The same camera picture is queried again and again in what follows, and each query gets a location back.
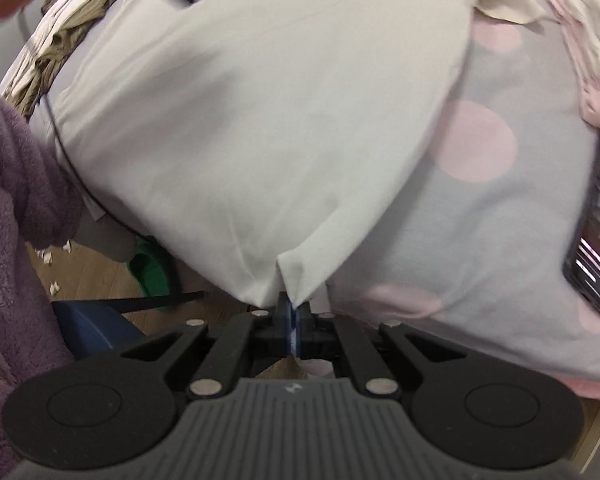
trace purple fleece robe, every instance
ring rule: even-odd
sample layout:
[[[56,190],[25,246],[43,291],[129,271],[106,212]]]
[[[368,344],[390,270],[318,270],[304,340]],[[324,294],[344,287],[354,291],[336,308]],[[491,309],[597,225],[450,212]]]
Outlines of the purple fleece robe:
[[[0,98],[0,409],[15,386],[72,360],[25,242],[63,245],[81,207],[56,161]],[[0,426],[0,478],[15,464]]]

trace circular cap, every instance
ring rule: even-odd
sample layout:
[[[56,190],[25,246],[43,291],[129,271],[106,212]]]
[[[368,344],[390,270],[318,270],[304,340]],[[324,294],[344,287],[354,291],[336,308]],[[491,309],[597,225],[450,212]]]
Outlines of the circular cap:
[[[486,384],[464,400],[473,418],[493,428],[518,428],[530,423],[540,409],[528,391],[511,384]]]
[[[365,388],[374,395],[391,395],[398,391],[398,383],[393,379],[378,377],[367,381]]]
[[[189,390],[200,397],[208,397],[220,393],[222,384],[215,379],[199,379],[189,385]]]
[[[99,384],[77,384],[53,395],[46,410],[53,420],[69,428],[92,428],[107,422],[122,405],[120,394]]]

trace blue stool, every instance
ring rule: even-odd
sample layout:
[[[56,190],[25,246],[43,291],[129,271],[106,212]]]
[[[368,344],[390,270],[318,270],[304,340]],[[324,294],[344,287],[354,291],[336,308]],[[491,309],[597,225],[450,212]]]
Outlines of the blue stool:
[[[188,292],[124,300],[53,301],[64,343],[74,357],[84,359],[144,334],[122,314],[201,300],[206,292]]]

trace pink polka dot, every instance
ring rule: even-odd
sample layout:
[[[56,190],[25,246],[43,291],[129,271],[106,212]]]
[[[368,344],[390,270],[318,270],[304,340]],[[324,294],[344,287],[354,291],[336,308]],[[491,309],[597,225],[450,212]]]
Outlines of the pink polka dot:
[[[474,41],[492,52],[510,52],[522,46],[518,27],[476,12],[471,25]]]
[[[381,320],[397,318],[419,319],[442,310],[442,300],[433,292],[417,286],[381,283],[368,290],[365,300],[372,301],[375,317]]]
[[[578,297],[578,319],[584,330],[592,334],[600,334],[600,314],[580,297]]]
[[[441,170],[465,182],[484,182],[511,169],[518,143],[507,123],[471,101],[445,105],[429,154]]]

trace bed sheet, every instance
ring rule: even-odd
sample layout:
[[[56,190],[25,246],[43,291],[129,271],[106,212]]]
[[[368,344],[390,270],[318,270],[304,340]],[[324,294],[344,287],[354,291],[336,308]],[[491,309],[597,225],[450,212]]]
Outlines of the bed sheet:
[[[560,30],[478,15],[472,38],[427,154],[327,282],[331,306],[373,324],[408,320],[600,398],[600,317],[560,272],[595,146]],[[32,129],[48,141],[48,128],[38,110]]]

